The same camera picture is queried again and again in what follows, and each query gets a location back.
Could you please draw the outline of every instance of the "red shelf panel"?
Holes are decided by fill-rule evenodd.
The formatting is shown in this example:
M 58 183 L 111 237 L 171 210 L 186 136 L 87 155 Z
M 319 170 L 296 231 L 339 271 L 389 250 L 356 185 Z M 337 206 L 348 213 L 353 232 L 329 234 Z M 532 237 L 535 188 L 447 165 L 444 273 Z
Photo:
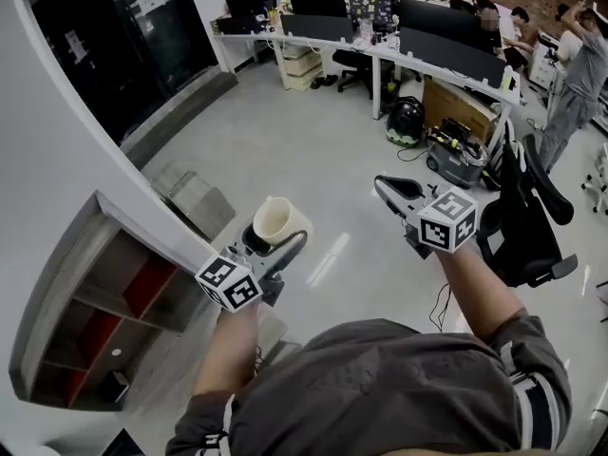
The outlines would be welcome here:
M 117 315 L 95 310 L 76 341 L 78 351 L 87 367 L 90 367 L 102 352 L 121 321 L 122 319 Z
M 142 317 L 178 268 L 152 254 L 123 293 L 133 315 Z
M 76 400 L 76 396 L 80 392 L 85 383 L 86 373 L 84 371 L 76 371 L 70 369 L 62 369 L 60 374 L 60 395 L 68 408 Z

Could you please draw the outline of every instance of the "gray pants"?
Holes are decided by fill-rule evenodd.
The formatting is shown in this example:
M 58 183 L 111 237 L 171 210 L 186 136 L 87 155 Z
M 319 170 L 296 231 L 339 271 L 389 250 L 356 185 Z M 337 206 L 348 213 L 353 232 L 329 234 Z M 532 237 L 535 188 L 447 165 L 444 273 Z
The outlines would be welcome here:
M 568 145 L 570 137 L 594 117 L 598 109 L 596 101 L 582 97 L 567 85 L 563 87 L 555 114 L 542 132 L 542 166 L 551 172 Z

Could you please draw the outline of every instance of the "office chair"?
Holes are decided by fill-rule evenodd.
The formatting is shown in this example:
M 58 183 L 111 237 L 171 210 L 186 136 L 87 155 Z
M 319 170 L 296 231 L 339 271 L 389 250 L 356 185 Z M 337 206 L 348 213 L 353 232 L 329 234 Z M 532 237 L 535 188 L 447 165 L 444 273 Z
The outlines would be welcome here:
M 276 9 L 276 0 L 261 0 L 262 6 L 266 10 L 266 14 L 272 9 Z
M 399 0 L 391 0 L 392 12 L 394 15 L 399 14 Z M 374 31 L 381 29 L 377 28 L 374 24 Z M 373 98 L 373 92 L 371 89 L 371 57 L 361 54 L 359 52 L 352 52 L 349 50 L 337 50 L 333 54 L 333 60 L 338 64 L 346 67 L 354 67 L 355 70 L 345 69 L 342 71 L 342 78 L 346 78 L 347 75 L 351 75 L 350 79 L 338 85 L 338 93 L 342 93 L 344 88 L 360 81 L 368 89 L 370 93 L 370 100 Z
M 339 49 L 333 54 L 332 59 L 339 65 L 354 67 L 354 70 L 344 69 L 342 71 L 343 79 L 347 75 L 351 75 L 351 77 L 338 85 L 338 93 L 342 93 L 345 87 L 362 81 L 370 93 L 371 100 L 373 98 L 373 91 L 371 89 L 371 56 Z
M 517 287 L 527 283 L 538 287 L 571 274 L 579 266 L 576 255 L 561 257 L 560 246 L 542 206 L 561 226 L 572 220 L 574 208 L 544 171 L 534 135 L 523 138 L 525 171 L 522 171 L 521 159 L 513 152 L 512 143 L 516 142 L 506 140 L 504 143 L 501 196 L 484 209 L 477 244 L 485 263 L 506 285 Z M 492 253 L 488 239 L 499 231 L 504 240 Z

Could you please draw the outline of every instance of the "white shirt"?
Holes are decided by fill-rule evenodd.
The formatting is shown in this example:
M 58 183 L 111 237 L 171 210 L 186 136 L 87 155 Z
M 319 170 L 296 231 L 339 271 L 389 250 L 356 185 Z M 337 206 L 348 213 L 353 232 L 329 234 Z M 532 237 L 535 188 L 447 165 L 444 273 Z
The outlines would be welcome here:
M 513 19 L 511 19 L 510 15 L 502 16 L 498 23 L 499 30 L 501 31 L 501 37 L 503 38 L 503 48 L 508 48 L 509 46 L 504 43 L 504 39 L 508 39 L 509 41 L 518 41 L 520 37 L 522 37 L 522 31 L 513 25 Z
M 570 62 L 566 67 L 570 66 L 570 63 L 577 57 L 577 54 L 582 48 L 582 41 L 570 30 L 567 30 L 561 35 L 560 47 L 558 48 L 558 55 L 563 60 L 569 60 Z

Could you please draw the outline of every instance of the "seated person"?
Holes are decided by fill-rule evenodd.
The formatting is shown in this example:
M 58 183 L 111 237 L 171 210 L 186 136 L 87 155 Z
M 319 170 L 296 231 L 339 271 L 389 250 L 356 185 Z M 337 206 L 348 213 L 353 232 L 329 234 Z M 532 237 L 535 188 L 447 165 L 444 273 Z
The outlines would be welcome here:
M 510 16 L 501 18 L 500 29 L 506 62 L 515 71 L 522 72 L 523 68 L 528 66 L 529 63 L 520 49 L 530 53 L 534 52 L 533 44 L 536 41 L 538 31 L 530 26 L 530 17 L 521 7 L 514 8 Z
M 480 0 L 478 0 L 477 5 L 477 13 L 482 19 L 482 33 L 478 48 L 504 60 L 498 9 L 490 1 L 485 2 L 482 0 L 480 4 Z

